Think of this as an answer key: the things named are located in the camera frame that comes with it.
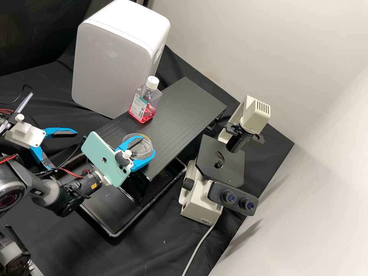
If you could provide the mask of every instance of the microscope stage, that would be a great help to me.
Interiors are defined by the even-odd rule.
[[[226,144],[203,134],[196,167],[205,178],[240,187],[244,183],[244,163],[244,151],[231,153]]]

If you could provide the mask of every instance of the white mini fridge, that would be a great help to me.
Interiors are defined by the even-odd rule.
[[[129,0],[115,0],[78,27],[73,100],[104,116],[128,111],[135,89],[156,73],[170,23]]]

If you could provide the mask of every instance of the white wall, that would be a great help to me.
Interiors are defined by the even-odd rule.
[[[298,142],[368,64],[365,0],[151,0],[168,46],[236,99],[271,105]]]
[[[367,275],[368,68],[295,145],[210,273]]]

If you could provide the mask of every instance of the black tray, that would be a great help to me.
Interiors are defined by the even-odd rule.
[[[92,166],[86,162],[83,154],[73,158],[65,168],[81,174],[84,169]],[[103,185],[86,199],[80,206],[102,229],[112,237],[123,233],[145,210],[147,210],[170,186],[172,186],[186,171],[186,166],[179,159],[172,160],[156,177],[146,186],[142,200],[137,203],[127,196],[121,188],[112,185]],[[65,184],[73,179],[72,176],[59,171],[54,179]]]

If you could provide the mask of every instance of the white cable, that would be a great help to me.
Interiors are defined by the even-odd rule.
[[[218,219],[219,219],[219,218],[217,218],[217,219],[216,219],[216,221],[213,223],[213,225],[208,229],[207,233],[206,233],[206,234],[204,234],[204,236],[202,237],[202,239],[201,239],[201,240],[199,241],[199,243],[197,244],[197,247],[194,249],[194,252],[193,252],[193,254],[192,254],[192,256],[191,256],[191,258],[190,258],[190,260],[189,260],[189,262],[188,262],[187,266],[185,267],[184,272],[183,272],[183,274],[182,274],[181,276],[185,276],[185,274],[187,273],[187,270],[188,270],[189,266],[191,265],[191,263],[192,263],[192,261],[193,261],[193,259],[194,259],[194,256],[195,256],[195,254],[197,253],[197,251],[198,251],[198,249],[199,249],[200,245],[202,244],[202,242],[204,241],[204,239],[208,236],[208,234],[212,231],[212,229],[215,227],[215,224],[216,224],[216,222],[218,221]]]

